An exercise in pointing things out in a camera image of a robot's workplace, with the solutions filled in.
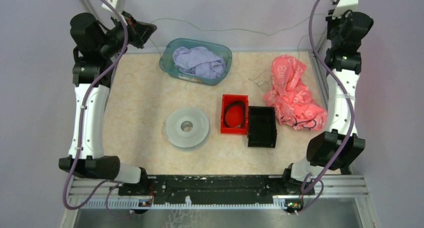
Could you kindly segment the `grey plastic cable spool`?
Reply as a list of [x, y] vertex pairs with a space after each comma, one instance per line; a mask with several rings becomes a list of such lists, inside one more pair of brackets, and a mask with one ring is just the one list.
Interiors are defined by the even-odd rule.
[[168, 141], [175, 148], [182, 151], [194, 151], [207, 142], [210, 122], [201, 109], [184, 107], [168, 116], [164, 131]]

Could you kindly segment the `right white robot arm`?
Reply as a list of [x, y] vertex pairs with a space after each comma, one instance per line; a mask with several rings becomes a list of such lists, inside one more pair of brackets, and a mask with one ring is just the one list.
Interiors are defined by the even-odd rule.
[[328, 117], [322, 133], [308, 143], [306, 156], [299, 162], [292, 163], [284, 170], [281, 187], [287, 194], [295, 194], [302, 185], [306, 175], [317, 176], [336, 153], [345, 137], [347, 143], [329, 167], [330, 170], [347, 168], [365, 149], [366, 141], [358, 137], [354, 127], [348, 132], [351, 110], [348, 101], [355, 102], [357, 82], [362, 70], [362, 58], [358, 49], [362, 39], [374, 24], [367, 14], [348, 10], [338, 18], [326, 17], [327, 39], [331, 47], [327, 49], [324, 62], [343, 84], [345, 92], [338, 82], [327, 74]]

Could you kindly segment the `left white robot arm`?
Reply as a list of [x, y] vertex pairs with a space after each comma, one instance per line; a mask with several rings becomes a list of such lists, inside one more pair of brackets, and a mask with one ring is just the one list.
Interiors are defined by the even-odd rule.
[[112, 29], [88, 12], [70, 21], [70, 35], [76, 44], [72, 69], [75, 125], [68, 155], [58, 166], [78, 178], [128, 183], [132, 191], [144, 195], [150, 188], [146, 170], [104, 154], [104, 114], [119, 59], [128, 45], [143, 48], [157, 30], [154, 24], [137, 21], [127, 12], [122, 17], [123, 21], [113, 20]]

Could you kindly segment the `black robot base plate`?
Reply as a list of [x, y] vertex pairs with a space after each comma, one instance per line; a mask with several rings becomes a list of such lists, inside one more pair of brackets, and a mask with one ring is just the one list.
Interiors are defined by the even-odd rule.
[[272, 204], [279, 195], [300, 195], [301, 182], [283, 175], [154, 175], [144, 184], [125, 183], [120, 196], [153, 196], [155, 205]]

